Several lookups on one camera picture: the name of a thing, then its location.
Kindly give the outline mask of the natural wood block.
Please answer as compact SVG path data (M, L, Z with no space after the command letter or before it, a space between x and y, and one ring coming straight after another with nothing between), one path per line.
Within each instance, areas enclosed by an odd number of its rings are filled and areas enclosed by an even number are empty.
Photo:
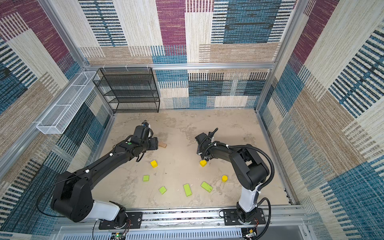
M161 147L161 148L166 148L166 147L167 147L167 144L162 143L162 142L159 142L159 143L158 143L158 146Z

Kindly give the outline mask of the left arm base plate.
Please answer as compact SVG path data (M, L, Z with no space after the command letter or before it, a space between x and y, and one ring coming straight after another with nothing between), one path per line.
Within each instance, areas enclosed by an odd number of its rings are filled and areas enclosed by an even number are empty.
M139 229L142 224L143 212L125 212L113 221L101 220L99 230Z

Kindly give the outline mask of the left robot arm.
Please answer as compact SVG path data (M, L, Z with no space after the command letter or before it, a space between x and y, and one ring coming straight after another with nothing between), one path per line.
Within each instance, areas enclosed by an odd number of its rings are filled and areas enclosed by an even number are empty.
M65 171L58 175L52 185L51 209L58 213L59 218L68 218L75 223L95 219L112 229L127 226L126 208L115 202L95 200L92 190L119 166L132 159L140 161L145 152L157 150L158 143L149 127L138 126L133 135L116 144L94 163L73 173Z

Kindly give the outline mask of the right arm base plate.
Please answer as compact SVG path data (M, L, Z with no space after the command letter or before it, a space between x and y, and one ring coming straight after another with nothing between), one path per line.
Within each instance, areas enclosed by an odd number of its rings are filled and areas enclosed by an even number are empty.
M222 209L219 216L224 219L226 226L266 224L266 218L261 208L255 208L249 213L239 209Z

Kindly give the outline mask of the yellow cube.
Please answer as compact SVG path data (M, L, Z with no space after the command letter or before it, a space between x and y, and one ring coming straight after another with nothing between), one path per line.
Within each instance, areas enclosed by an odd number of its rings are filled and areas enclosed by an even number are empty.
M156 168L156 167L158 166L157 161L156 161L156 160L151 161L151 166L152 166L153 168Z
M206 165L207 165L207 161L206 160L201 160L200 161L200 165L202 166L202 167L205 167Z

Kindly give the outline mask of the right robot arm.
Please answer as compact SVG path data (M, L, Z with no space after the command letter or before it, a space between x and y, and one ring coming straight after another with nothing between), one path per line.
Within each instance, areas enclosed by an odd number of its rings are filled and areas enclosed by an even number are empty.
M272 159L262 150L252 145L227 145L214 141L215 132L201 133L195 137L198 143L197 154L202 160L221 159L232 164L236 177L242 186L241 197L237 202L237 215L240 223L247 224L256 218L261 190L275 176Z

